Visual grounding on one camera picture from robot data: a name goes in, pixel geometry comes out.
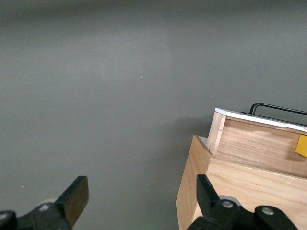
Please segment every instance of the yellow label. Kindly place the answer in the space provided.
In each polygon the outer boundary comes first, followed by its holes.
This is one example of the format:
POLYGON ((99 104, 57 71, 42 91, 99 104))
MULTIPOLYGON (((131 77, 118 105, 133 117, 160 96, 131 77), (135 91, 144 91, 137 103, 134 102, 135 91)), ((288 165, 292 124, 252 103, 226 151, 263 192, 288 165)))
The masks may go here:
POLYGON ((295 150, 298 154, 301 154, 304 157, 307 157, 307 136, 300 135, 295 150))

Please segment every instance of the wood grain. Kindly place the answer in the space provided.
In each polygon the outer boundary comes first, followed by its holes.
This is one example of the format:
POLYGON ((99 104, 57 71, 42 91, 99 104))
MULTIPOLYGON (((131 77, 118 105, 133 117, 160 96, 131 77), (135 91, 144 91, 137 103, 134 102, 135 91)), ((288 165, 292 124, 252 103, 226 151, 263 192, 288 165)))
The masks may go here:
POLYGON ((216 159, 307 178, 298 133, 226 119, 216 159))
POLYGON ((213 115, 210 132, 207 141, 207 148, 212 155, 215 155, 220 143, 226 116, 215 112, 213 115))
POLYGON ((197 205, 196 175, 206 173, 210 157, 212 155, 201 139, 194 136, 176 199, 179 230, 186 230, 192 223, 197 205))
POLYGON ((218 195, 237 198, 251 212, 259 205, 277 207, 307 230, 307 179, 216 159, 206 174, 218 195))

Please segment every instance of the screw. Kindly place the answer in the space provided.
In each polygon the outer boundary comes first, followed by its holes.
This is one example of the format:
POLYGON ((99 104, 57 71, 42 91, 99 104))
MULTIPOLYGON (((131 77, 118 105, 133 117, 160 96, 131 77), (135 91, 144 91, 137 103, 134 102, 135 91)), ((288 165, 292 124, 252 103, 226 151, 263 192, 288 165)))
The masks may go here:
POLYGON ((38 210, 43 212, 43 211, 46 211, 48 208, 49 208, 48 205, 42 205, 42 207, 40 207, 38 210))
POLYGON ((5 219, 5 218, 7 218, 7 217, 8 217, 8 214, 7 214, 7 213, 1 214, 1 215, 0 215, 0 220, 3 220, 3 219, 5 219))
POLYGON ((263 207, 262 212, 264 214, 267 214, 267 215, 270 215, 270 216, 274 214, 274 211, 272 209, 270 209, 269 207, 263 207))
POLYGON ((233 203, 229 202, 228 200, 223 202, 223 206, 226 208, 232 208, 234 206, 233 203))

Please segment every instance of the wooden block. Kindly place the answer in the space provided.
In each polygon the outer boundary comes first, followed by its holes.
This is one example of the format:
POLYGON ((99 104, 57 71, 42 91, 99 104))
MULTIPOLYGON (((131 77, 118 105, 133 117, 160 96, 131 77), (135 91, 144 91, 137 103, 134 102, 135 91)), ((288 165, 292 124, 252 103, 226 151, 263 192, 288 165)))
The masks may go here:
POLYGON ((220 143, 224 123, 226 116, 220 113, 214 113, 213 120, 210 127, 210 133, 207 141, 207 148, 211 154, 217 152, 218 145, 220 143))
POLYGON ((192 223, 197 205, 196 175, 205 174, 210 157, 212 155, 199 136, 194 136, 176 199, 180 230, 186 230, 192 223))

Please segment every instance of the black metal handle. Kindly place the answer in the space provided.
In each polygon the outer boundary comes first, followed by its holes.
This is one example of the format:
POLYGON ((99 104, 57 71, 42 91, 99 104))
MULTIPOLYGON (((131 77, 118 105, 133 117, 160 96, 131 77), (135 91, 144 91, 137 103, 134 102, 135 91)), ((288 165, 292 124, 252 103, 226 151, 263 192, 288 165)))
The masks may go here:
POLYGON ((283 111, 296 113, 296 114, 307 115, 307 112, 305 112, 305 111, 300 111, 300 110, 296 110, 296 109, 288 109, 288 108, 284 108, 284 107, 280 107, 280 106, 276 106, 276 105, 272 105, 272 104, 265 104, 265 103, 254 103, 250 108, 249 114, 254 115, 257 107, 259 107, 259 106, 268 107, 268 108, 271 108, 271 109, 283 110, 283 111))

